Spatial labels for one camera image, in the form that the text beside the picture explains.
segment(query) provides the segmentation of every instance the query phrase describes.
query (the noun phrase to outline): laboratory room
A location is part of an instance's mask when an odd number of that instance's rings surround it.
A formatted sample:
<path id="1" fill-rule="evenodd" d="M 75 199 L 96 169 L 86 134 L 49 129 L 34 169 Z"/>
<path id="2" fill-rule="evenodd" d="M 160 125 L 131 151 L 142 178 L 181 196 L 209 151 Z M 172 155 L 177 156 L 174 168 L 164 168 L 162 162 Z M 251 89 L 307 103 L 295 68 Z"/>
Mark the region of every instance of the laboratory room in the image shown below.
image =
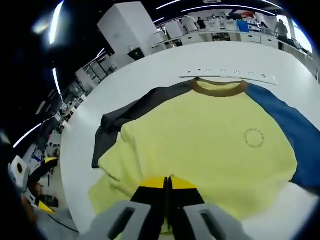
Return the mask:
<path id="1" fill-rule="evenodd" d="M 2 232 L 320 239 L 319 4 L 288 2 L 8 3 Z"/>

